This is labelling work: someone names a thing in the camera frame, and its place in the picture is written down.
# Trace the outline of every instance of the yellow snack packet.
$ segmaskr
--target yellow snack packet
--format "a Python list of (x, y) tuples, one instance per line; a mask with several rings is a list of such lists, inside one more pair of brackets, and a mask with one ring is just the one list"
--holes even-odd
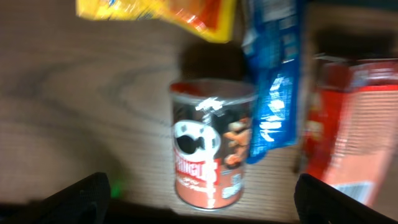
[(163, 19), (209, 42), (231, 40), (236, 0), (76, 0), (89, 20)]

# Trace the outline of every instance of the wood grain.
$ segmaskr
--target wood grain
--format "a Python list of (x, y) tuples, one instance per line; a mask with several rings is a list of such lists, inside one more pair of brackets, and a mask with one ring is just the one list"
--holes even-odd
[[(359, 14), (369, 11), (357, 10), (310, 6), (307, 41), (322, 21), (358, 25), (356, 19), (362, 19), (378, 26)], [(398, 21), (393, 13), (384, 21), (380, 12), (372, 13), (382, 26)], [(235, 37), (231, 46), (237, 48), (241, 32)], [(162, 21), (85, 21), (75, 16), (74, 3), (67, 0), (2, 3), (0, 202), (41, 199), (103, 171), (112, 183), (124, 182), (123, 199), (128, 202), (181, 214), (294, 221), (296, 147), (271, 151), (248, 166), (243, 198), (226, 210), (200, 212), (174, 194), (167, 86), (183, 75), (186, 50), (204, 43)], [(306, 77), (313, 50), (307, 44)], [(238, 66), (228, 71), (243, 71), (239, 60), (228, 55)], [(196, 61), (202, 59), (194, 57), (194, 65), (184, 69), (200, 67)], [(216, 59), (213, 55), (208, 61)], [(305, 78), (303, 102), (309, 83)]]

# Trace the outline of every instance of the snack can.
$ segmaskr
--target snack can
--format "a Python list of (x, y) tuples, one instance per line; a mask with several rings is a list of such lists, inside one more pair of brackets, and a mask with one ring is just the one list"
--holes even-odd
[(254, 87), (199, 79), (170, 85), (175, 191), (185, 203), (217, 210), (243, 193)]

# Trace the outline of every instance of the mascot face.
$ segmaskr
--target mascot face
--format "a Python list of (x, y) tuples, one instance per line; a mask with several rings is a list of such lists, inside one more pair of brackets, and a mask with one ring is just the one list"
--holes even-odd
[(214, 158), (220, 148), (220, 135), (198, 121), (181, 120), (174, 125), (174, 141), (180, 155), (191, 162)]

